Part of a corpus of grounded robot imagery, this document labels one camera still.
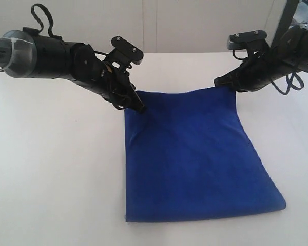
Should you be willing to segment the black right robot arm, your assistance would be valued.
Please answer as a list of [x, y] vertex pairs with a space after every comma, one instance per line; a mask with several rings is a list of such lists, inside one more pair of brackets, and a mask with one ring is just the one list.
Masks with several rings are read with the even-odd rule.
[[216, 87], [237, 92], [255, 92], [271, 84], [282, 95], [291, 89], [302, 90], [300, 72], [308, 73], [308, 29], [295, 25], [284, 33], [275, 46], [266, 42], [267, 33], [256, 30], [236, 33], [228, 38], [232, 52], [246, 50], [247, 57], [235, 57], [241, 65], [214, 79]]

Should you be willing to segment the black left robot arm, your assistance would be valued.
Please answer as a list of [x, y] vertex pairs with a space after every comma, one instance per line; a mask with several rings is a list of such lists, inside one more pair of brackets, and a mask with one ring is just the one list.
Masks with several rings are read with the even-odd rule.
[[60, 36], [41, 36], [39, 30], [11, 30], [0, 37], [0, 72], [13, 78], [66, 79], [100, 95], [118, 110], [142, 113], [145, 105], [129, 80], [128, 69], [139, 65], [143, 52], [120, 36], [103, 60], [85, 43]]

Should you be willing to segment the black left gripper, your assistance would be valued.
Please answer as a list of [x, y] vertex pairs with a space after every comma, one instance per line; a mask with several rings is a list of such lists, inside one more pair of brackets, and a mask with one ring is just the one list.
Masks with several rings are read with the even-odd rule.
[[138, 113], [147, 109], [136, 91], [128, 93], [126, 87], [118, 82], [110, 67], [97, 58], [77, 62], [74, 66], [75, 83], [80, 87], [100, 95], [116, 108], [129, 108]]

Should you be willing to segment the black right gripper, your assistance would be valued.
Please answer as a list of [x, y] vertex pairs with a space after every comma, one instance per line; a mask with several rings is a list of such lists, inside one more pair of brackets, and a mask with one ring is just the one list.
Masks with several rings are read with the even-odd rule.
[[255, 92], [280, 78], [278, 61], [272, 49], [248, 51], [248, 57], [235, 59], [242, 61], [233, 71], [214, 79], [215, 87], [229, 87], [237, 92]]

